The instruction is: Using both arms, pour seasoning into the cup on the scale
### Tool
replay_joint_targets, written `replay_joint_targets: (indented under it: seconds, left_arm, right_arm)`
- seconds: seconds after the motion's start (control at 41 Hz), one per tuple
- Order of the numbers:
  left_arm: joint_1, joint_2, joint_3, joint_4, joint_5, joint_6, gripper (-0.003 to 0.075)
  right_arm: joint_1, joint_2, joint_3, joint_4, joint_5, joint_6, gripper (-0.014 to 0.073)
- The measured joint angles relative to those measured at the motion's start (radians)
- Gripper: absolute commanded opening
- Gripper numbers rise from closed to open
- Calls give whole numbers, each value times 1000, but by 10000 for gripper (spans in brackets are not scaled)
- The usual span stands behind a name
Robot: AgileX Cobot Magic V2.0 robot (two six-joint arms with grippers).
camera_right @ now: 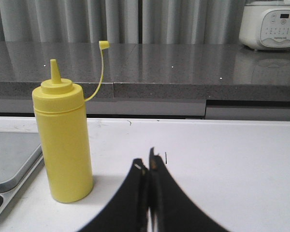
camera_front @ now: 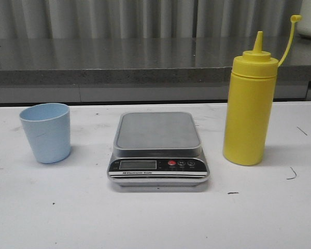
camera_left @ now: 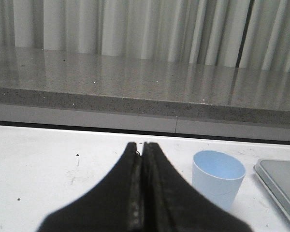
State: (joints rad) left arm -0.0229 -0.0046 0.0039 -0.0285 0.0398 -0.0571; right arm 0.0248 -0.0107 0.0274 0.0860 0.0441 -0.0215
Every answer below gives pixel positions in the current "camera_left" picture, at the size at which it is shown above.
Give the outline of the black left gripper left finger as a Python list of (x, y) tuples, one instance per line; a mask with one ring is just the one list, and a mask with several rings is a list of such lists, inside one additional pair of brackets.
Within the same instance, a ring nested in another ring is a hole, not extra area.
[(144, 199), (141, 156), (128, 143), (110, 172), (89, 192), (49, 214), (40, 232), (141, 232)]

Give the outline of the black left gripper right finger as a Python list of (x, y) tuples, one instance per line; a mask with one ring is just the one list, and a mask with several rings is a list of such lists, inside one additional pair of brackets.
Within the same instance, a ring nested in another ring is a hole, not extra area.
[(196, 191), (171, 165), (157, 143), (144, 144), (142, 188), (146, 232), (252, 230)]

